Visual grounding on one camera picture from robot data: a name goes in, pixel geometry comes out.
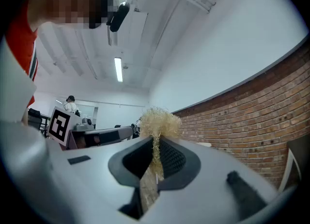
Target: red shirt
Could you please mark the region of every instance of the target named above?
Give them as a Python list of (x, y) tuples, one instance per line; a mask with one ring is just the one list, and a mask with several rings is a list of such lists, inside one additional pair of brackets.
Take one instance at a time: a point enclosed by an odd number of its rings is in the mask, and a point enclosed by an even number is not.
[[(34, 81), (38, 62), (35, 53), (35, 39), (37, 31), (30, 29), (27, 19), (28, 1), (23, 3), (21, 9), (11, 21), (8, 30), (5, 33), (6, 42), (13, 55), (23, 68), (25, 73)], [(29, 105), (34, 103), (34, 97), (31, 98)]]

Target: ceiling light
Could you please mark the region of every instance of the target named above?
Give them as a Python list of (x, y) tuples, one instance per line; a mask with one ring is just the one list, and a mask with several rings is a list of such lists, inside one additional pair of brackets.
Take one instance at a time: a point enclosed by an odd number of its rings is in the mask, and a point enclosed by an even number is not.
[(123, 76), (122, 76), (122, 59), (115, 57), (115, 69), (116, 69), (116, 75), (118, 82), (123, 82)]

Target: white wall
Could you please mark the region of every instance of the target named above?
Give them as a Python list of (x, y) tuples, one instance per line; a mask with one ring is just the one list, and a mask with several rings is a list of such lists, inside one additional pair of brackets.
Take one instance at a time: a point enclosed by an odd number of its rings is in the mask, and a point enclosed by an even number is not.
[(248, 80), (308, 34), (290, 0), (216, 0), (199, 13), (150, 90), (150, 105), (170, 112)]
[(70, 78), (63, 75), (36, 77), (37, 91), (54, 94), (66, 99), (73, 95), (76, 100), (145, 106), (148, 104), (148, 91), (121, 87), (116, 88), (98, 80), (85, 80), (82, 77)]
[(99, 104), (96, 129), (114, 128), (115, 125), (130, 126), (136, 124), (146, 107)]
[(28, 108), (39, 110), (41, 114), (51, 116), (55, 106), (55, 99), (54, 94), (36, 91), (34, 93), (34, 103)]
[(51, 115), (55, 105), (69, 96), (75, 97), (78, 105), (98, 107), (96, 129), (114, 128), (115, 125), (128, 126), (136, 123), (147, 109), (148, 92), (135, 89), (113, 90), (105, 88), (101, 82), (93, 82), (67, 77), (36, 78), (35, 103), (30, 108)]

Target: brick wall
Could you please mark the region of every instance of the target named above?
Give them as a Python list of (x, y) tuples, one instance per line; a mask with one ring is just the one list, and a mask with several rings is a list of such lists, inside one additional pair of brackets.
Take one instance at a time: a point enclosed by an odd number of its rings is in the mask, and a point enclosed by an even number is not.
[(174, 113), (183, 122), (181, 138), (209, 142), (279, 187), (287, 141), (310, 133), (309, 47), (308, 40), (253, 80)]

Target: straw material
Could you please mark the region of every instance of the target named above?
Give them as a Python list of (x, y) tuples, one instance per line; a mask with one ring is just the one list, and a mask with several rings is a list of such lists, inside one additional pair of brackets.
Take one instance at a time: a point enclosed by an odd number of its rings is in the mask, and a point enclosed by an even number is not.
[(166, 110), (152, 107), (148, 109), (140, 121), (140, 135), (153, 138), (153, 160), (151, 170), (163, 180), (163, 169), (160, 162), (159, 138), (161, 135), (177, 138), (182, 122), (181, 119)]

